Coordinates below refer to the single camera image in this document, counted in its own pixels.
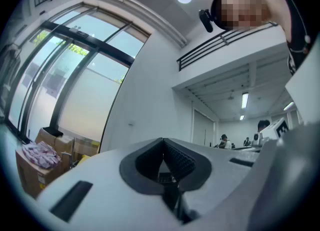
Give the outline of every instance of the floor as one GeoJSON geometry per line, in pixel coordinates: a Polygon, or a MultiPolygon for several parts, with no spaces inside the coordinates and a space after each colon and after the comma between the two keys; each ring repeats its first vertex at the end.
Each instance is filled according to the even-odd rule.
{"type": "Polygon", "coordinates": [[[1,165],[6,176],[13,177],[15,180],[20,180],[16,163],[16,149],[22,144],[5,124],[0,124],[1,165]]]}

